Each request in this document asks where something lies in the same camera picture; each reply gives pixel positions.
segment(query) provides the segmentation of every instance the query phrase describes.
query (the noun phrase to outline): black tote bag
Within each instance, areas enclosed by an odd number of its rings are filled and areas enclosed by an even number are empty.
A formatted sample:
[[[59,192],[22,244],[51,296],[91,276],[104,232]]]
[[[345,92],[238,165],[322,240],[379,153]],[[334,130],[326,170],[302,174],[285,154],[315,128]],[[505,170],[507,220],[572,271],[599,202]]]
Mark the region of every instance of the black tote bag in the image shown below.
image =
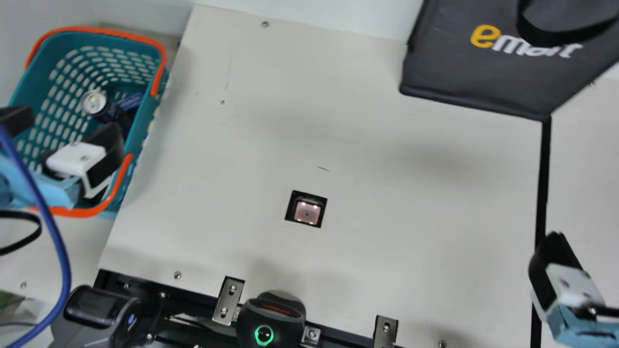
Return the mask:
[[[400,92],[543,121],[619,61],[619,0],[426,0]]]

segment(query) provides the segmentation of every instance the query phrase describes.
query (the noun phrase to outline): metal bracket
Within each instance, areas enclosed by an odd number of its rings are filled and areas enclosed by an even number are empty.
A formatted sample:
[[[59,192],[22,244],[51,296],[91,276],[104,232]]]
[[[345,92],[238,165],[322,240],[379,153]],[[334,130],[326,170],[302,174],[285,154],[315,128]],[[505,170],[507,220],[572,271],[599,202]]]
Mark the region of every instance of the metal bracket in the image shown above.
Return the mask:
[[[376,316],[374,324],[374,348],[394,348],[397,336],[397,320]]]
[[[225,326],[232,324],[238,302],[241,300],[244,285],[245,281],[231,277],[226,277],[223,280],[222,288],[219,290],[217,306],[213,313],[214,322]]]
[[[301,346],[306,348],[317,348],[319,340],[320,329],[312,328],[311,326],[305,326],[305,330],[303,331],[303,339],[301,340]]]

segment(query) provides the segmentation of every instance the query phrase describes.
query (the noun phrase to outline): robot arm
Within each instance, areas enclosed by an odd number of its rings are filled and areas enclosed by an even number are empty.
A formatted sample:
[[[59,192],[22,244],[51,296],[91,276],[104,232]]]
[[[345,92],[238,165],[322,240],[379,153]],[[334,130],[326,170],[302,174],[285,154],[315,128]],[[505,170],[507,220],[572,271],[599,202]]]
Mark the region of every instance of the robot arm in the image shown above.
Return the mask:
[[[606,307],[590,275],[582,268],[565,236],[552,232],[529,263],[531,297],[555,341],[575,348],[619,347],[619,310]]]

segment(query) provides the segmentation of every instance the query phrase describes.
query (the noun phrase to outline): square sensor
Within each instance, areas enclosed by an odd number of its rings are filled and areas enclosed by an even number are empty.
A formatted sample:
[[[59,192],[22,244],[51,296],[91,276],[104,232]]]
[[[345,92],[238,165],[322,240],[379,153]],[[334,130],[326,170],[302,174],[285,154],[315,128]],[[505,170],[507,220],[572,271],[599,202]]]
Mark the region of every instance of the square sensor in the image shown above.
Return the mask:
[[[326,206],[327,199],[324,197],[292,191],[286,220],[320,228]]]

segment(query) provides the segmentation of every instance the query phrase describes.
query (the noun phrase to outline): teal basket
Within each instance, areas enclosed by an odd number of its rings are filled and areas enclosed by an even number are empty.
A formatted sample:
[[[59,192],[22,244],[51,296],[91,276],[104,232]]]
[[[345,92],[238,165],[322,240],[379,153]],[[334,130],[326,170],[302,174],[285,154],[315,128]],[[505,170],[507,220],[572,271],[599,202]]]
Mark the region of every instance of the teal basket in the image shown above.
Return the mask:
[[[100,89],[115,100],[136,92],[144,93],[125,140],[123,166],[116,171],[110,186],[116,189],[108,190],[97,206],[78,203],[52,208],[55,215],[69,217],[91,217],[103,213],[111,213],[103,214],[107,217],[115,216],[165,88],[165,49],[156,41],[137,35],[72,27],[42,37],[29,61],[11,105],[31,107],[36,115],[35,125],[13,140],[37,182],[50,181],[42,174],[39,161],[42,152],[80,141],[102,126],[81,109],[80,100],[86,91]],[[59,181],[58,186],[63,187],[63,182]],[[23,201],[21,205],[28,206],[31,202]]]

